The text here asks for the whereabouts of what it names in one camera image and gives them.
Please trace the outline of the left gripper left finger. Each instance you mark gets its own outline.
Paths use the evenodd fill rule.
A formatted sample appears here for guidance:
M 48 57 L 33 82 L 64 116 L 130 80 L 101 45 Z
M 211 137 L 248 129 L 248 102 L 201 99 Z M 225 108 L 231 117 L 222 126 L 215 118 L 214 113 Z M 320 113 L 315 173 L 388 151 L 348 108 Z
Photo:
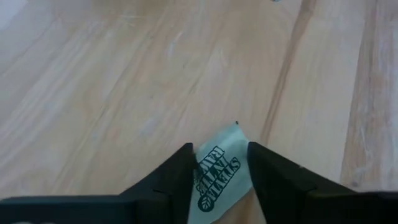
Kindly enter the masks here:
M 10 197 L 1 223 L 186 223 L 197 166 L 192 143 L 118 195 Z

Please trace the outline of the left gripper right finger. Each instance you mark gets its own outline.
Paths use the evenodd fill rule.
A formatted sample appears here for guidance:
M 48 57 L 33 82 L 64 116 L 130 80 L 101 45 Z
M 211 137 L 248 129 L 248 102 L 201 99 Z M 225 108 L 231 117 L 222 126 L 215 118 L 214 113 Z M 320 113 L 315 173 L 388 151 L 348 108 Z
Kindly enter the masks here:
M 397 223 L 397 192 L 356 192 L 257 142 L 247 160 L 267 223 Z

